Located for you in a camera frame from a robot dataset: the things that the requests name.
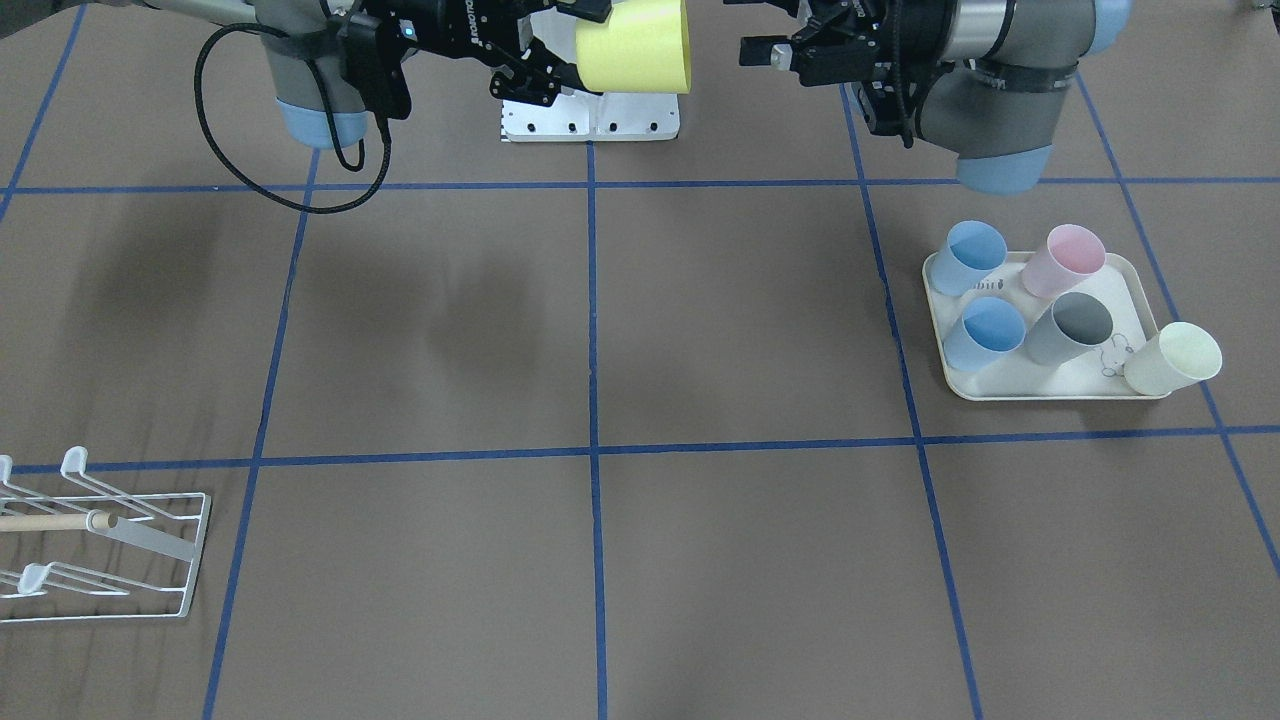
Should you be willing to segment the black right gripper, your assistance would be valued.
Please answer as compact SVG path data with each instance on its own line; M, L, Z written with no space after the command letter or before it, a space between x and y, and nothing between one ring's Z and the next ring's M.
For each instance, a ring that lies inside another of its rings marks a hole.
M410 42L449 59L474 59L490 69L489 94L502 101L550 108L564 88L598 95L579 67L536 38L530 18L550 1L392 1L390 10L413 27ZM612 1L557 1L556 10L603 24Z

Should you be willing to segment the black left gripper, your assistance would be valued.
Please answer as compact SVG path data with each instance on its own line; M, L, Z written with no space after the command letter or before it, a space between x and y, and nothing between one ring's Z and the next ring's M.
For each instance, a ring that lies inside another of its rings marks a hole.
M900 1L723 0L726 5L780 9L797 22L791 35L745 36L740 65L792 72L805 87L869 85L895 91L901 67Z

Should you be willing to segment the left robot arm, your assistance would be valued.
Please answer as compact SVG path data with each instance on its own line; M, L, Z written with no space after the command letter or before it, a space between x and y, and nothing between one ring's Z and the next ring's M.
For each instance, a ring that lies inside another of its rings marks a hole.
M982 193L1033 188L1085 56L1111 47L1129 1L782 1L788 35L748 36L742 67L849 85L868 131L956 158Z

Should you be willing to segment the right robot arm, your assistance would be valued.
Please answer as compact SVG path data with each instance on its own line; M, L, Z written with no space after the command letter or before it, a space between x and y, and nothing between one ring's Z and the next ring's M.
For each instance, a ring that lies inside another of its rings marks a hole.
M157 1L159 10L257 35L291 136L315 149L360 143L367 118L403 120L403 61L415 53L492 69L490 94L548 108L580 90L573 63L539 40L531 17L554 10L605 22L608 1Z

